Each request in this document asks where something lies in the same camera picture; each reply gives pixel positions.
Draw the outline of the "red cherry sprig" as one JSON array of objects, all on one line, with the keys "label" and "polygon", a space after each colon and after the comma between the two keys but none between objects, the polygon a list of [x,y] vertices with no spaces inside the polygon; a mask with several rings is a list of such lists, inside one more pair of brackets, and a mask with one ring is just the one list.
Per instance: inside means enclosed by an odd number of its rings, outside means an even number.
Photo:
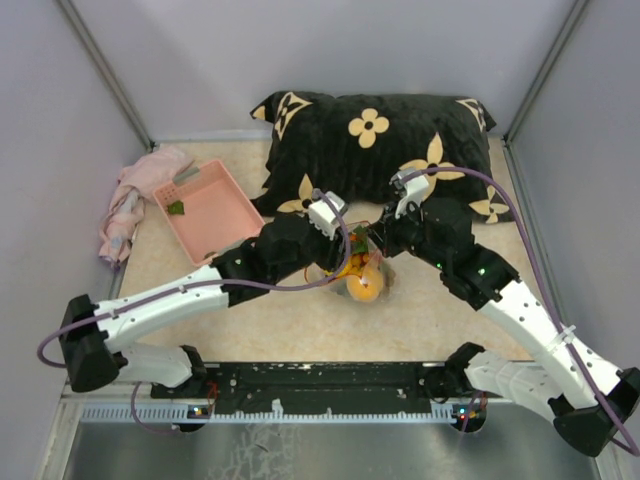
[{"label": "red cherry sprig", "polygon": [[370,227],[358,224],[349,231],[352,255],[370,254],[376,250],[376,245],[370,239]]}]

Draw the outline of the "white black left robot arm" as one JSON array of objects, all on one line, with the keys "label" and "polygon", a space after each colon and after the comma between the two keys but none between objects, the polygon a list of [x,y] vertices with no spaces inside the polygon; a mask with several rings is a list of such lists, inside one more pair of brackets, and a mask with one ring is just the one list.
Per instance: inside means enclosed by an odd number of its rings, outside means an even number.
[{"label": "white black left robot arm", "polygon": [[232,308],[272,291],[313,263],[335,272],[346,258],[342,219],[282,214],[260,233],[189,275],[128,298],[71,299],[57,335],[71,389],[86,393],[116,380],[161,384],[184,395],[208,384],[196,350],[140,344],[140,338],[187,317]]}]

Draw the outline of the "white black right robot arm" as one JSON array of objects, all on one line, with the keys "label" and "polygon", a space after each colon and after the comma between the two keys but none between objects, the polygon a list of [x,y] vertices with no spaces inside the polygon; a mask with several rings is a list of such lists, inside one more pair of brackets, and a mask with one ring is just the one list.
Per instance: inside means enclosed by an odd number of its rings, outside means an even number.
[{"label": "white black right robot arm", "polygon": [[499,325],[536,362],[526,367],[475,344],[446,361],[448,387],[511,400],[549,421],[576,451],[597,457],[639,405],[639,370],[621,369],[555,326],[517,270],[477,243],[469,214],[444,198],[411,203],[403,214],[386,207],[371,228],[386,257],[407,252],[434,266],[447,290]]}]

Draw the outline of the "orange peach fruit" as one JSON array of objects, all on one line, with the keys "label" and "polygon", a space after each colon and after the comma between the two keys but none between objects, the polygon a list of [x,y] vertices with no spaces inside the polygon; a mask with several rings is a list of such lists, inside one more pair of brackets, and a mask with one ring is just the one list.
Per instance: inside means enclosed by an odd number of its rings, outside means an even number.
[{"label": "orange peach fruit", "polygon": [[366,267],[360,276],[349,275],[346,279],[346,287],[353,300],[370,303],[382,293],[385,278],[379,269]]}]

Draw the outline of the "yellow lemon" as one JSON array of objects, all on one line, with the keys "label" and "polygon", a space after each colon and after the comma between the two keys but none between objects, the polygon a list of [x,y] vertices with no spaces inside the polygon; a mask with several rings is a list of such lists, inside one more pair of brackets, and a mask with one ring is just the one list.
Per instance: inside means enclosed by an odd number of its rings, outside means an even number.
[{"label": "yellow lemon", "polygon": [[344,278],[349,275],[361,277],[365,266],[371,260],[369,253],[352,254],[347,261],[346,266],[336,275],[336,279]]}]

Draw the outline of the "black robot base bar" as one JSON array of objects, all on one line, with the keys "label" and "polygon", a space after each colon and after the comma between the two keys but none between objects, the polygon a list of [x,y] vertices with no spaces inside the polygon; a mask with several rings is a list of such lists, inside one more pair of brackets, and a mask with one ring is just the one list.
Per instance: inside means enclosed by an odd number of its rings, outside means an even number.
[{"label": "black robot base bar", "polygon": [[464,369],[485,351],[467,342],[442,363],[199,363],[179,387],[154,385],[153,399],[211,402],[219,414],[422,414],[434,403],[471,395]]}]

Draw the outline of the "clear zip bag orange zipper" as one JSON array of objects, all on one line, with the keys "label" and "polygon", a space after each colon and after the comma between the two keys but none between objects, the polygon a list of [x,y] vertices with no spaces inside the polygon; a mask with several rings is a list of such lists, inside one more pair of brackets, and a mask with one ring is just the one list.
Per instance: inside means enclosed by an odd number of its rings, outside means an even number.
[{"label": "clear zip bag orange zipper", "polygon": [[380,303],[389,298],[396,273],[370,237],[370,226],[366,220],[347,225],[351,256],[323,289],[361,304]]}]

